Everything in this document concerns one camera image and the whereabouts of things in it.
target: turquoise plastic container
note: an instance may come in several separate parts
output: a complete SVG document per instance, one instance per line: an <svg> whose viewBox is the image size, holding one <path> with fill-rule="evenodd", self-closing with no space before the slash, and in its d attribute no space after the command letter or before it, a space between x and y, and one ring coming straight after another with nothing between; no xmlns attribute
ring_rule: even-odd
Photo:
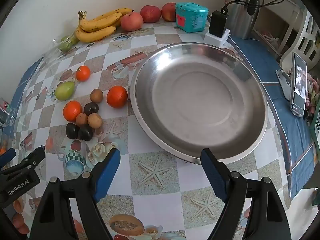
<svg viewBox="0 0 320 240"><path fill-rule="evenodd" d="M196 3L176 4L176 23L187 33L201 32L207 21L208 8Z"/></svg>

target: bunch of bananas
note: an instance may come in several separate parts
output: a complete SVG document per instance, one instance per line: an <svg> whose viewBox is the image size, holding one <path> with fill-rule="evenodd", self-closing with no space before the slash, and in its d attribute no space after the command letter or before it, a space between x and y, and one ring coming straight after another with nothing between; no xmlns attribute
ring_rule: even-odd
<svg viewBox="0 0 320 240"><path fill-rule="evenodd" d="M99 41L116 31L120 26L121 17L127 13L133 12L129 8L121 8L102 14L92 20L85 17L87 12L78 12L79 25L75 31L76 37L82 42Z"/></svg>

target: silver screw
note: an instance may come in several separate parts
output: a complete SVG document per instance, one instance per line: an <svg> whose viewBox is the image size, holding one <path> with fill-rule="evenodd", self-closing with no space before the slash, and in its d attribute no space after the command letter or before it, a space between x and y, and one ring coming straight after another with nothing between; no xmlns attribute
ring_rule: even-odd
<svg viewBox="0 0 320 240"><path fill-rule="evenodd" d="M263 178L263 181L264 181L265 183L270 183L270 182L271 182L271 179L268 178L268 177L264 177L264 178Z"/></svg>
<svg viewBox="0 0 320 240"><path fill-rule="evenodd" d="M232 176L233 178L239 178L239 177L240 177L240 174L239 174L239 172L237 172L237 171L233 171L233 172L231 172L231 176Z"/></svg>
<svg viewBox="0 0 320 240"><path fill-rule="evenodd" d="M81 176L82 176L83 178L88 178L88 177L90 177L90 172L85 171L84 173L81 174Z"/></svg>
<svg viewBox="0 0 320 240"><path fill-rule="evenodd" d="M53 176L53 177L50 178L50 182L51 183L56 183L57 180L58 180L58 178L56 176Z"/></svg>

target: smartphone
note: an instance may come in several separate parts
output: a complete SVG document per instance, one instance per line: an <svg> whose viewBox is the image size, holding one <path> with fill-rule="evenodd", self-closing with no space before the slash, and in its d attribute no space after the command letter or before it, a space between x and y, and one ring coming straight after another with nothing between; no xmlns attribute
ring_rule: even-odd
<svg viewBox="0 0 320 240"><path fill-rule="evenodd" d="M294 115L301 117L307 98L307 63L295 52L292 53L292 62L290 110Z"/></svg>

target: stainless steel basin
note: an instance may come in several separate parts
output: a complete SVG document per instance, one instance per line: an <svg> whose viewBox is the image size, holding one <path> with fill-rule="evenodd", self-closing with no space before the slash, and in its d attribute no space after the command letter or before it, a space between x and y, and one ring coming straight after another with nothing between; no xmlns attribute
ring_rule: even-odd
<svg viewBox="0 0 320 240"><path fill-rule="evenodd" d="M203 148L225 163L260 143L267 101L251 71L214 46L177 43L149 55L132 78L131 103L143 130L180 159Z"/></svg>

